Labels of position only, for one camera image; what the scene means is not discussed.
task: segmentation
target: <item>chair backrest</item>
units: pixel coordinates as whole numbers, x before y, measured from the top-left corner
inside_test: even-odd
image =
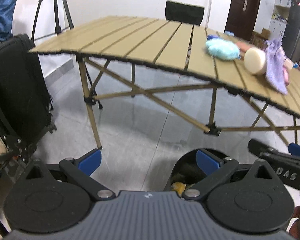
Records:
[[[204,7],[178,3],[166,2],[166,19],[171,21],[200,25],[203,19]]]

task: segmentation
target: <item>folding table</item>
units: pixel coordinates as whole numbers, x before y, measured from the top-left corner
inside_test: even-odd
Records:
[[[272,89],[264,76],[254,76],[248,73],[242,60],[222,61],[208,55],[205,52],[208,34],[217,34],[221,38],[237,41],[235,37],[197,25],[154,18],[108,16],[66,31],[31,49],[30,52],[44,55],[66,53],[76,56],[84,101],[98,148],[102,147],[92,106],[98,99],[133,97],[140,94],[182,117],[207,134],[218,136],[221,131],[274,131],[288,145],[288,140],[281,132],[293,130],[297,143],[297,131],[300,130],[300,126],[296,124],[296,119],[300,119],[300,71],[297,69],[290,71],[291,82],[287,87],[288,94],[284,96]],[[102,66],[93,61],[92,57],[104,58],[107,61]],[[111,60],[130,62],[132,64],[131,80],[107,69]],[[90,88],[87,83],[86,63],[100,70]],[[193,76],[209,83],[143,89],[135,84],[136,65]],[[104,95],[93,94],[103,73],[131,87],[131,90]],[[258,117],[251,126],[215,126],[214,113],[217,89],[219,88],[227,89],[230,94],[242,97],[258,113]],[[198,122],[154,95],[161,92],[199,89],[212,90],[208,124]],[[252,98],[265,101],[264,107],[259,108]],[[294,125],[276,126],[264,113],[269,105],[290,114]],[[269,126],[256,127],[260,118],[264,119]]]

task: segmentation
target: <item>tiled floor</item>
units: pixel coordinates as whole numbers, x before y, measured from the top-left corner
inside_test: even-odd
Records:
[[[108,68],[130,79],[130,64],[113,62]],[[92,77],[97,75],[97,70],[89,66],[88,69]],[[195,83],[202,82],[161,70],[136,67],[136,84],[143,88]],[[58,163],[65,157],[78,158],[95,148],[78,67],[75,65],[74,69],[48,89],[54,98],[53,119],[58,131],[47,133],[42,138],[35,156],[47,163]],[[102,94],[129,88],[104,75],[96,90]],[[211,91],[170,92],[158,96],[197,120],[208,122]],[[274,132],[253,132],[250,135],[246,132],[224,132],[219,137],[205,135],[141,95],[102,100],[102,104],[103,110],[94,108],[103,146],[102,163],[92,177],[115,192],[162,190],[175,162],[186,152],[198,147],[221,150],[240,163],[253,163],[256,159],[247,150],[250,138],[258,138],[280,151],[287,151]],[[275,124],[293,124],[291,116],[275,108],[269,107],[266,113]],[[257,114],[241,98],[229,95],[225,90],[218,90],[215,114],[217,125],[249,126],[256,117]],[[293,132],[286,132],[286,135],[292,142]],[[291,193],[298,204],[298,192],[292,190]]]

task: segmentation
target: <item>brown door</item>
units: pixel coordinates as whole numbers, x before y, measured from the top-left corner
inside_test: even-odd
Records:
[[[260,0],[231,0],[225,30],[249,41],[256,24],[259,4]]]

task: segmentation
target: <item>purple cloth bag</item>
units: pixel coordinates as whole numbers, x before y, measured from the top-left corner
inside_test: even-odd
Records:
[[[266,80],[274,89],[286,95],[288,91],[284,81],[283,63],[287,56],[281,47],[282,42],[273,39],[267,41],[267,44],[268,47],[265,50],[267,60]]]

